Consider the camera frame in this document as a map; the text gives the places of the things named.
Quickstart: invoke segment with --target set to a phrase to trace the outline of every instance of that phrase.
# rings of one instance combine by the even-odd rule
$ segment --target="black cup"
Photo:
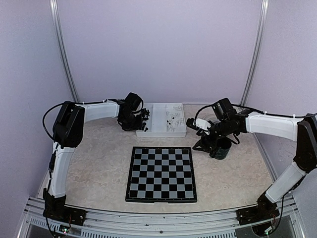
[[[226,158],[231,144],[231,141],[227,137],[219,139],[216,148],[209,153],[209,156],[217,160],[223,160]]]

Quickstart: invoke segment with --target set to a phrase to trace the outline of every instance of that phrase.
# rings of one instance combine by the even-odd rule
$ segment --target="white wall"
[[[239,102],[261,0],[58,1],[82,101]]]
[[[317,1],[270,1],[254,83],[247,105],[272,113],[317,112]],[[280,175],[291,163],[296,144],[258,135]],[[317,171],[294,192],[309,238],[317,234]]]
[[[70,99],[48,0],[0,0],[0,98],[0,237],[12,238],[51,158],[42,116]]]

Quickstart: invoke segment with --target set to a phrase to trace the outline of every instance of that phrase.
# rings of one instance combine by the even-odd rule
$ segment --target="robotic arm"
[[[125,131],[144,130],[144,121],[148,120],[149,111],[138,109],[141,104],[143,107],[143,100],[134,93],[130,93],[124,100],[110,99],[89,104],[66,101],[62,104],[53,125],[50,179],[43,192],[45,217],[83,225],[86,212],[65,206],[65,185],[70,160],[83,138],[84,123],[101,118],[117,118]]]
[[[237,216],[240,225],[254,223],[278,216],[276,206],[286,193],[295,189],[304,177],[317,166],[317,120],[312,115],[298,118],[269,116],[243,110],[239,113],[225,98],[212,105],[219,123],[195,118],[187,120],[187,126],[197,130],[201,139],[193,147],[214,155],[217,141],[230,134],[236,138],[240,133],[263,133],[284,137],[297,142],[296,156],[284,173],[258,198],[257,206],[240,209]]]

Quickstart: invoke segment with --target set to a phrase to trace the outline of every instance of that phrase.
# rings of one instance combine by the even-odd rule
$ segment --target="white tray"
[[[147,131],[136,131],[137,137],[185,137],[186,123],[182,103],[145,103],[150,111]]]

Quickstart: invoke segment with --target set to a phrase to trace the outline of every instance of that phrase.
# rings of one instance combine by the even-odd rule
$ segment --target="chessboard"
[[[197,202],[190,147],[133,147],[127,202]]]

